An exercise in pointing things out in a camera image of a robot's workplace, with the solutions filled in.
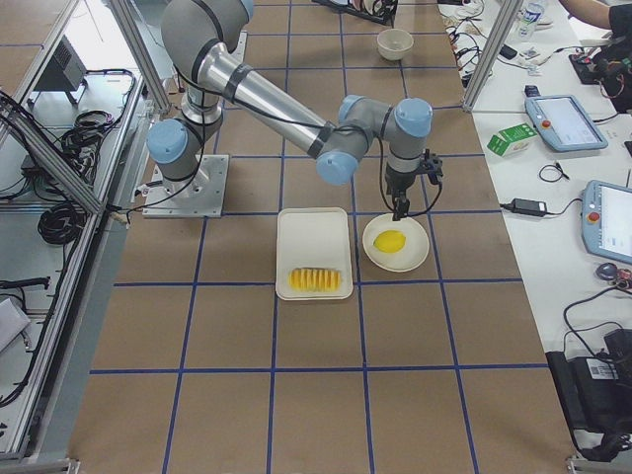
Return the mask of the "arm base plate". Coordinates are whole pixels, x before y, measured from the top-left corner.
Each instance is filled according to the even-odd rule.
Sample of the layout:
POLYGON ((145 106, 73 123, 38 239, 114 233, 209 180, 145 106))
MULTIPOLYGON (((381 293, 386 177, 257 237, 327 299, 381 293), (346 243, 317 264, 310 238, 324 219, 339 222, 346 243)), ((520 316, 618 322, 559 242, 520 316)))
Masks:
POLYGON ((142 214, 148 218, 218 218, 222 214, 229 155, 198 155, 201 161, 192 179, 171 182, 154 166, 151 182, 141 192, 142 214))
POLYGON ((238 60, 243 61, 245 57, 248 33, 242 30, 237 36, 234 36, 227 43, 228 51, 238 60))

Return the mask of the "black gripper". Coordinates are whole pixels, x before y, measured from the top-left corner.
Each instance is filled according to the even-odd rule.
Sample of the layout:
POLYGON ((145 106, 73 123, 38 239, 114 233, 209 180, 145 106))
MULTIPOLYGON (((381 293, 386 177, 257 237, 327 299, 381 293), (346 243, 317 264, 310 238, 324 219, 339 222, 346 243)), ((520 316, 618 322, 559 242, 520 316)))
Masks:
POLYGON ((386 166, 386 194, 391 196, 394 221, 400 221, 408 216, 410 201, 407 198, 407 191, 414 185, 418 175, 417 169, 402 172, 390 165, 386 166))

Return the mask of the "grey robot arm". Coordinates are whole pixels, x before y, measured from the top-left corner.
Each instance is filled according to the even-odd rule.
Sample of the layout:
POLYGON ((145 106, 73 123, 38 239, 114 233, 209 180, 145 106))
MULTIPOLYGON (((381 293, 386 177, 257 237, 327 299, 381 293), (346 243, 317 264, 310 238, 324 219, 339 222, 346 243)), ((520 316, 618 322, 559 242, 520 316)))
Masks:
POLYGON ((161 36, 176 71, 190 87, 182 109, 186 138, 214 124, 206 112, 222 98, 237 105, 305 151, 319 176, 341 186, 353 177, 374 141, 387 163, 380 169, 380 193, 393 220, 411 216, 407 190, 420 176, 440 187, 440 159, 427 148, 433 109, 419 98, 396 105, 348 95, 338 123, 320 118, 306 106, 239 61, 233 54, 243 27, 252 19, 251 1, 171 1, 161 36))

